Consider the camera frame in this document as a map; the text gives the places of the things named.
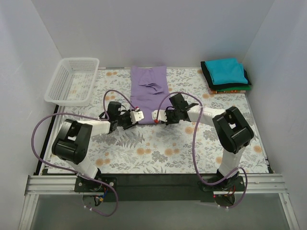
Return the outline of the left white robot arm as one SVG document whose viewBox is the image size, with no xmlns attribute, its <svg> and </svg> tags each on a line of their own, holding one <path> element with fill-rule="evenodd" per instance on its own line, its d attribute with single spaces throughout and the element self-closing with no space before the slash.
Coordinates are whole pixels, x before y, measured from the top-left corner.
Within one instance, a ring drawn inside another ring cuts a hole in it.
<svg viewBox="0 0 307 230">
<path fill-rule="evenodd" d="M 77 173 L 96 179 L 100 170 L 88 156 L 91 138 L 111 134 L 117 127 L 128 129 L 144 119 L 143 112 L 138 107 L 132 110 L 121 110 L 121 107 L 122 104 L 119 102 L 110 102 L 107 111 L 98 119 L 88 121 L 66 119 L 53 142 L 52 154 L 68 162 Z"/>
</svg>

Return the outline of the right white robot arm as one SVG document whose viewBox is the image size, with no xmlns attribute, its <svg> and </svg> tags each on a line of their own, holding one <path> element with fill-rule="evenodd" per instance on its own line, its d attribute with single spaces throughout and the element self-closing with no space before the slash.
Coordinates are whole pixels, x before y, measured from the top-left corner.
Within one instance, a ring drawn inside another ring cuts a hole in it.
<svg viewBox="0 0 307 230">
<path fill-rule="evenodd" d="M 232 106 L 228 109 L 213 109 L 205 107 L 200 101 L 189 104 L 184 93 L 171 93 L 171 106 L 165 110 L 158 110 L 156 118 L 166 125 L 178 124 L 180 121 L 195 122 L 192 139 L 192 160 L 196 174 L 200 181 L 208 186 L 214 186 L 237 178 L 241 169 L 239 163 L 245 148 L 254 138 L 254 132 L 240 110 Z M 206 181 L 200 175 L 196 163 L 196 135 L 198 125 L 202 123 L 215 128 L 223 149 L 222 162 L 217 169 L 216 176 Z"/>
</svg>

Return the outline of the purple t shirt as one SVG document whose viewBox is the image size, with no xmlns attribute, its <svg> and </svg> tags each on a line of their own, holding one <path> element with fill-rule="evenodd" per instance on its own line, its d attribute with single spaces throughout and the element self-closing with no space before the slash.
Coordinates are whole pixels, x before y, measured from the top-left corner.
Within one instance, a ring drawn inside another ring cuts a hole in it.
<svg viewBox="0 0 307 230">
<path fill-rule="evenodd" d="M 134 106 L 140 108 L 144 115 L 144 119 L 139 124 L 154 124 L 152 112 L 158 109 L 162 99 L 169 94 L 166 74 L 166 66 L 152 68 L 131 67 L 130 100 Z"/>
</svg>

